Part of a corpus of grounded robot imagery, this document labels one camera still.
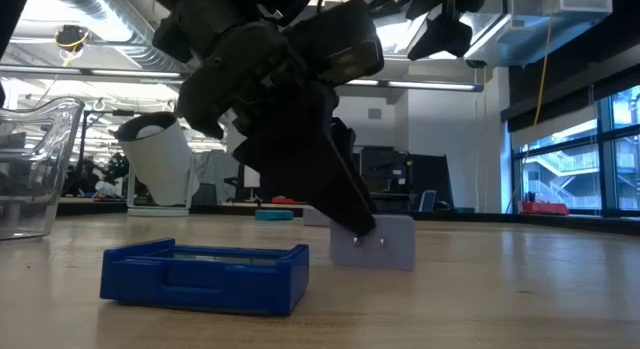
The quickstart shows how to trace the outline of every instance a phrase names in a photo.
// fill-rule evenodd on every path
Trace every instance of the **teal object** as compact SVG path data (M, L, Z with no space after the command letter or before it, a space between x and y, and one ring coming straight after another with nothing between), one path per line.
M292 220L292 210L256 210L256 220Z

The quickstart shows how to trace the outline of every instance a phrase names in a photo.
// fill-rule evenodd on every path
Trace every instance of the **cable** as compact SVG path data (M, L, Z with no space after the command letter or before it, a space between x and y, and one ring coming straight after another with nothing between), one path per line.
M69 63L71 63L71 60L73 60L74 54L76 52L76 49L78 48L78 44L76 44L76 46L73 47L73 51L71 52L71 54L67 57L67 59L64 61L64 63L62 63L62 67L65 68L69 65ZM34 108L37 108L38 106L40 106L40 103L42 102L42 99L44 99L48 94L49 91L51 91L51 88L53 88L53 85L58 81L58 76L56 75L53 78L53 81L51 82L51 84L49 85L49 87L47 88L47 90L44 91L44 94L42 94L42 96L40 97L40 99L38 99L38 102L36 103L36 105L34 106Z
M538 125L538 120L540 119L540 111L542 109L542 98L544 97L544 83L547 77L547 66L549 63L549 50L551 48L551 34L553 33L553 17L556 10L558 10L558 4L559 4L558 0L554 0L553 11L551 12L551 16L549 17L549 25L547 28L547 44L544 51L544 61L542 63L542 76L540 78L540 90L538 92L538 107L536 108L536 116L533 119L533 126L532 126L532 131L534 131L534 133ZM529 145L527 145L527 151L524 155L524 161L520 165L520 175L518 175L518 184L516 185L515 188L513 188L513 194L511 195L509 204L507 204L507 209L505 213L509 213L509 208L511 208L511 205L515 200L516 195L518 195L518 192L520 191L520 186L522 185L522 175L524 172L524 167L527 165L527 160L529 159L529 152L531 151L532 144L533 143L529 143Z
M324 0L318 0L318 4L316 5L316 13L318 14L322 11L322 3L324 3Z
M476 100L476 105L475 105L475 110L474 110L474 114L475 114L475 120L478 120L478 101ZM476 150L476 213L480 212L480 189L478 189L478 183L479 183L479 168L480 168L480 147L478 147L478 150Z
M71 51L71 53L69 54L69 56L67 56L67 58L64 60L64 63L62 63L62 67L63 67L63 68L66 68L67 66L69 66L69 63L71 63L71 61L72 61L73 59L76 59L76 58L77 58L77 56L76 56L76 50L78 49L78 46L79 46L80 44L82 44L85 40L87 40L87 38L89 37L89 31L87 30L87 32L84 34L84 37L82 37L82 39L80 39L80 40L78 40L78 41L76 41L76 42L74 42L74 43L71 43L71 44L60 44L60 43L58 43L58 40L57 40L57 39L58 39L58 33L59 33L59 32L56 32L56 34L53 36L53 39L55 40L55 42L56 42L56 44L57 44L58 46L65 47L65 48L71 48L71 47L73 47L73 50ZM56 76L53 78L53 81L51 82L51 84L49 85L49 87L47 88L47 90L45 90L45 91L44 91L44 94L40 97L40 99L38 99L38 102L36 103L36 105L34 106L34 108L37 108L38 106L40 106L40 103L42 102L42 99L44 99L44 98L49 94L49 91L51 91L51 88L53 88L53 85L54 85L57 81L58 81L58 75L56 75Z
M487 67L484 67L484 140L487 140ZM487 195L489 193L489 164L485 163L484 171L484 212L487 212Z

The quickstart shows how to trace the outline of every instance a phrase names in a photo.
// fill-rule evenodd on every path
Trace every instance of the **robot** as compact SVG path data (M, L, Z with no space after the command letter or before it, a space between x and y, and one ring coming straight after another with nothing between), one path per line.
M334 88L384 67L374 18L408 8L407 18L415 19L443 4L408 57L441 50L461 57L472 32L458 21L460 14L484 3L351 0L323 12L318 0L317 15L292 25L310 0L156 1L171 14L153 45L181 62L200 62L180 89L176 114L193 129L222 138L218 119L233 110L233 124L247 138L234 158L357 236L375 227L376 207L351 160L355 133L332 117L339 102ZM2 4L0 53L25 2Z

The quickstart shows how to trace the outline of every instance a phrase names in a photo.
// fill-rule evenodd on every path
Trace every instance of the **duct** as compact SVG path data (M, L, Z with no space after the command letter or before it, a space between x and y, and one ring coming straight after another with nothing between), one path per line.
M60 0L69 7L87 14L97 22L117 17L132 33L126 41L130 47L120 47L117 50L136 62L145 70L184 72L189 69L153 47L154 30L149 23L136 11L128 0Z
M544 57L553 13L550 52L561 48L613 12L612 0L507 0L508 12L465 55L492 66L522 66Z

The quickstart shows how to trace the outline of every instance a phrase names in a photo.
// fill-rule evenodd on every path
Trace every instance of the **ceiling light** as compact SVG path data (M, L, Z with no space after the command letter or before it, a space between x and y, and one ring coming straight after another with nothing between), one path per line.
M104 76L129 76L136 78L181 78L180 73L167 73L167 72L152 72L142 70L105 70L105 69L92 69L91 72L95 75Z
M459 90L459 91L474 91L477 89L475 85L449 84L449 83L421 83L421 82L390 81L387 83L387 85L391 88L402 88L402 89L433 89L433 90Z
M89 119L91 119L93 121L98 120L100 123L106 124L106 125L113 124L110 120L107 120L107 119L102 118L102 117L99 117L99 118L96 119L96 116L94 114L90 114L87 118L89 118Z
M467 50L467 53L464 55L465 58L468 58L475 54L480 48L482 48L489 39L491 39L494 35L496 35L507 23L511 21L511 14L507 14L504 18L500 19L500 21L491 28L485 35L482 36L478 41L473 43L471 48Z
M8 73L38 73L38 74L82 74L80 69L55 68L55 67L32 67L22 65L0 65L0 72Z
M354 86L377 86L378 85L378 81L377 80L362 80L362 79L356 79L356 80L352 80L350 82L347 83L347 85L354 85Z
M453 54L451 54L449 52L441 51L439 53L435 53L435 54L429 55L429 59L434 59L434 60L455 60L455 59L458 59L458 57L456 57L455 55L453 55Z

